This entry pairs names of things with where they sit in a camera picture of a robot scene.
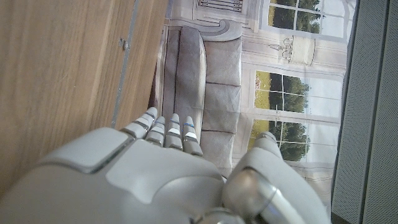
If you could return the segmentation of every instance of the green grass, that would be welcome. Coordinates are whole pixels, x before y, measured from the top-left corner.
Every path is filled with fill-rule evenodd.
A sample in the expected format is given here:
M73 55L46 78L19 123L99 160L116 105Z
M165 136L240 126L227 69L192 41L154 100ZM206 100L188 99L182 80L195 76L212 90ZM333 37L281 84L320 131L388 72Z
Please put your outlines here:
M269 6L268 9L268 25L274 26L275 7Z
M254 138L249 138L248 151L250 151L250 149L253 148L253 145L254 145L254 141L255 141L255 140L256 140L256 139L254 139Z
M260 133L264 131L269 131L269 121L255 119L253 122L253 127L251 129L251 138L256 138Z
M249 144L248 144L248 151L253 148L254 141L256 140L256 137L264 132L264 131L269 131L269 121L267 120L260 120L260 119L255 119L253 122L253 127L250 133L250 138L249 138Z
M256 95L254 97L254 107L269 109L269 88L271 78L269 72L256 71Z

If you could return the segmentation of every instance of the wood grain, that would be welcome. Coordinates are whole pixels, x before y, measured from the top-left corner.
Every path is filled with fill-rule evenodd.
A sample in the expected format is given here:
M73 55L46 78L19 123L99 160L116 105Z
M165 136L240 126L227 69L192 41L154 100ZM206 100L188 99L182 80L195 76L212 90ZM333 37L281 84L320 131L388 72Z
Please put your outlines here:
M116 129L147 109L167 4L167 0L139 1Z
M167 1L141 0L119 127L147 108ZM134 0L0 2L0 197L38 159L111 126Z

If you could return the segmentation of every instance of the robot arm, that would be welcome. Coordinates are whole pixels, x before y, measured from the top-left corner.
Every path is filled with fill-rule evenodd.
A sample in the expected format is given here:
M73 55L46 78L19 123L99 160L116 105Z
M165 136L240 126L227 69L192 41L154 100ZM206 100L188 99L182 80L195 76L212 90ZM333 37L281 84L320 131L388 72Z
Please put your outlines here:
M261 134L226 183L191 117L150 108L45 156L0 201L2 223L328 223L320 199Z

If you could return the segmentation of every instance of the tree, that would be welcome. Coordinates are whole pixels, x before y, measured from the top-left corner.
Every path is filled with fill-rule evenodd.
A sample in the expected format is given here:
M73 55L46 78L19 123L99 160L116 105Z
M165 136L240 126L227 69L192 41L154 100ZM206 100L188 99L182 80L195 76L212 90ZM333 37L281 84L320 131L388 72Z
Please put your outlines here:
M295 6L296 0L277 0L277 4L285 6ZM320 12L317 8L319 0L300 0L298 7L301 9L309 9ZM294 29L294 16L295 11L292 9L284 9L281 7L273 8L274 12L274 27L283 29ZM310 12L297 12L296 29L318 34L320 31L320 24L317 20L320 18L320 14L314 14Z
M271 90L281 90L283 78L284 93L294 94L284 94L284 110L302 113L304 108L308 106L308 101L305 96L308 94L310 87L307 84L302 83L302 81L297 77L282 77L278 74L271 74L271 77L273 77L271 78ZM282 94L270 93L269 96L270 105L278 105L278 109L282 110ZM306 127L298 123L282 124L282 122L276 122L275 124L275 121L271 121L269 125L269 131L275 135L278 141L281 139L282 141L287 142L310 142L310 139L307 138L307 135L305 134L305 130ZM305 147L306 144L281 143L280 152L285 160L299 161L309 150L309 148L306 150Z

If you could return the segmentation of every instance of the sofa cushion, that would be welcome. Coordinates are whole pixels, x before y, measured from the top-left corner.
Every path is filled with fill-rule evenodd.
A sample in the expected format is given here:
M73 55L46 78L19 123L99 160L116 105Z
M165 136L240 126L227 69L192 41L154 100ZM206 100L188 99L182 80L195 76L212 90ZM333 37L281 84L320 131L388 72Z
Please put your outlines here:
M183 27L180 33L180 51L175 84L175 112L184 122L186 116L194 119L200 135L205 100L206 57L203 40L196 29Z
M207 83L202 130L236 133L241 87Z
M242 39L226 42L205 42L206 82L241 85Z
M221 174L228 177L232 171L234 134L219 131L202 131L200 147L203 158L214 163Z
M175 79L177 76L177 62L180 48L180 31L169 30L167 41L167 55L164 65L164 91L163 110L165 118L171 118L174 113L175 103Z

